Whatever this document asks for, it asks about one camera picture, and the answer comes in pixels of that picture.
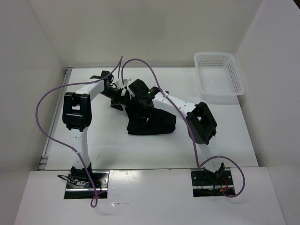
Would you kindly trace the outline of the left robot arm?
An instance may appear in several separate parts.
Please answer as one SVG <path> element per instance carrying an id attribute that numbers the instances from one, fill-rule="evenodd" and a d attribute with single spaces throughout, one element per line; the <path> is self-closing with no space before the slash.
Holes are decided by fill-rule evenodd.
<path id="1" fill-rule="evenodd" d="M 113 85 L 113 75 L 102 71 L 100 76 L 93 75 L 90 81 L 75 92 L 66 92 L 63 101 L 62 121 L 71 137 L 71 147 L 76 154 L 69 182 L 78 182 L 89 187 L 94 181 L 91 160 L 88 153 L 88 128 L 92 121 L 91 102 L 99 94 L 110 99 L 120 97 L 121 89 Z"/>

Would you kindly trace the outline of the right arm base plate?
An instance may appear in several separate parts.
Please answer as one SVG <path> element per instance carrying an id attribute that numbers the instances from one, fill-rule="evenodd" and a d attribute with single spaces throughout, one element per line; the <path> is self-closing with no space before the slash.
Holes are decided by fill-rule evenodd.
<path id="1" fill-rule="evenodd" d="M 228 196 L 235 195 L 232 174 L 225 169 L 218 181 L 211 181 L 207 178 L 203 169 L 191 170 L 193 197 Z"/>

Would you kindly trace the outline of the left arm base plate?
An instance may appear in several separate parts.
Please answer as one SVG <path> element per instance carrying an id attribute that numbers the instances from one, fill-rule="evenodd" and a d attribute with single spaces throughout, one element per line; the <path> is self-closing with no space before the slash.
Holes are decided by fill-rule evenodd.
<path id="1" fill-rule="evenodd" d="M 58 175 L 62 180 L 66 181 L 64 199 L 92 199 L 94 196 L 94 188 L 89 180 L 81 181 L 70 178 L 70 174 Z M 93 171 L 92 179 L 96 187 L 97 198 L 107 199 L 109 171 Z"/>

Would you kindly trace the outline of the white plastic basket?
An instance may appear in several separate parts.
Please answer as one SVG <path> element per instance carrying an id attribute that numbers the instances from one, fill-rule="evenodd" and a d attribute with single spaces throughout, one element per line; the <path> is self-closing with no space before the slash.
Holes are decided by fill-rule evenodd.
<path id="1" fill-rule="evenodd" d="M 245 87 L 235 57 L 225 52 L 198 52 L 194 55 L 199 89 L 203 95 L 241 96 Z"/>

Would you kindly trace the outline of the black shorts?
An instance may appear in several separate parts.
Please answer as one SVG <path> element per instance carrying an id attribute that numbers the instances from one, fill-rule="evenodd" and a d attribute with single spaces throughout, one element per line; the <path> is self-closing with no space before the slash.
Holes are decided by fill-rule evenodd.
<path id="1" fill-rule="evenodd" d="M 122 105 L 129 119 L 129 135 L 165 135 L 173 133 L 176 129 L 175 115 L 157 108 L 141 108 L 134 102 L 133 97 L 130 97 L 128 91 L 123 96 Z"/>

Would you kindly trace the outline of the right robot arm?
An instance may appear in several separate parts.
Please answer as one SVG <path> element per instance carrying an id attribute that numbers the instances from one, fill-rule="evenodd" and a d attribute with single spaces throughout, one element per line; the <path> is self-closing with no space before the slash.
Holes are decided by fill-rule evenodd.
<path id="1" fill-rule="evenodd" d="M 161 91 L 159 87 L 148 88 L 140 79 L 129 80 L 126 89 L 131 99 L 142 109 L 160 110 L 182 119 L 193 144 L 200 145 L 206 155 L 207 162 L 204 163 L 206 180 L 210 184 L 217 184 L 222 179 L 224 164 L 217 159 L 217 122 L 206 103 L 195 104 L 183 101 L 166 91 Z"/>

